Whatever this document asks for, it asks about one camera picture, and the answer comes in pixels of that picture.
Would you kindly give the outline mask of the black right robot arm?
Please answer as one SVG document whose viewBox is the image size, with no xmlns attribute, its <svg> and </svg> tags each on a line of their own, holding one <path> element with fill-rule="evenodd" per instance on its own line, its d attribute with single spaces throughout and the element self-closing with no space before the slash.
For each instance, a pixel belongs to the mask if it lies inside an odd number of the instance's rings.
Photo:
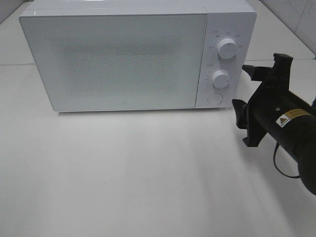
<svg viewBox="0 0 316 237">
<path fill-rule="evenodd" d="M 289 90 L 293 58 L 275 53 L 272 67 L 243 65 L 252 81 L 260 85 L 248 102 L 232 100 L 239 129 L 248 147 L 258 147 L 266 134 L 297 162 L 298 175 L 312 194 L 316 193 L 316 105 L 308 104 Z"/>
</svg>

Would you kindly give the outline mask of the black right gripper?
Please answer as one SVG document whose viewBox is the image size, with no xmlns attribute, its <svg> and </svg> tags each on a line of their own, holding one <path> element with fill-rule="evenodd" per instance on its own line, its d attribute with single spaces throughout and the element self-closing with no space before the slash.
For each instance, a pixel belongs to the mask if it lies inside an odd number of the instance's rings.
<svg viewBox="0 0 316 237">
<path fill-rule="evenodd" d="M 260 82 L 248 102 L 232 100 L 236 125 L 247 131 L 246 146 L 257 147 L 266 134 L 283 148 L 311 146 L 311 106 L 289 90 L 292 60 L 275 53 L 272 67 L 242 66 Z"/>
</svg>

